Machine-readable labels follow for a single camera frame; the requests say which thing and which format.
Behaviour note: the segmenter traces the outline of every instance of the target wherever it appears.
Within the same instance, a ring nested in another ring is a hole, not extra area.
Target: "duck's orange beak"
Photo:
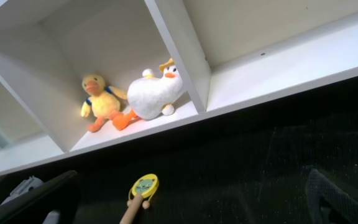
[[[176,75],[174,73],[166,73],[165,77],[167,77],[167,78],[175,78]]]
[[[99,91],[99,84],[93,80],[90,80],[89,82],[86,83],[85,90],[90,93]]]

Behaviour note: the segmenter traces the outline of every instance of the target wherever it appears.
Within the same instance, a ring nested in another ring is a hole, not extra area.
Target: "yellow rattle drum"
[[[127,202],[128,209],[119,222],[120,224],[131,224],[140,205],[142,205],[144,209],[150,207],[150,200],[157,191],[158,184],[158,178],[155,174],[144,175],[136,181],[129,190]]]

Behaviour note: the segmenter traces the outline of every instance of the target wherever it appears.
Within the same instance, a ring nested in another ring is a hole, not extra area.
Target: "white duck plush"
[[[165,116],[175,112],[173,103],[185,92],[183,81],[172,60],[160,65],[162,78],[155,78],[151,69],[143,71],[143,78],[129,86],[127,97],[131,112],[119,115],[112,121],[118,130],[123,130],[132,118],[156,118],[160,113]]]

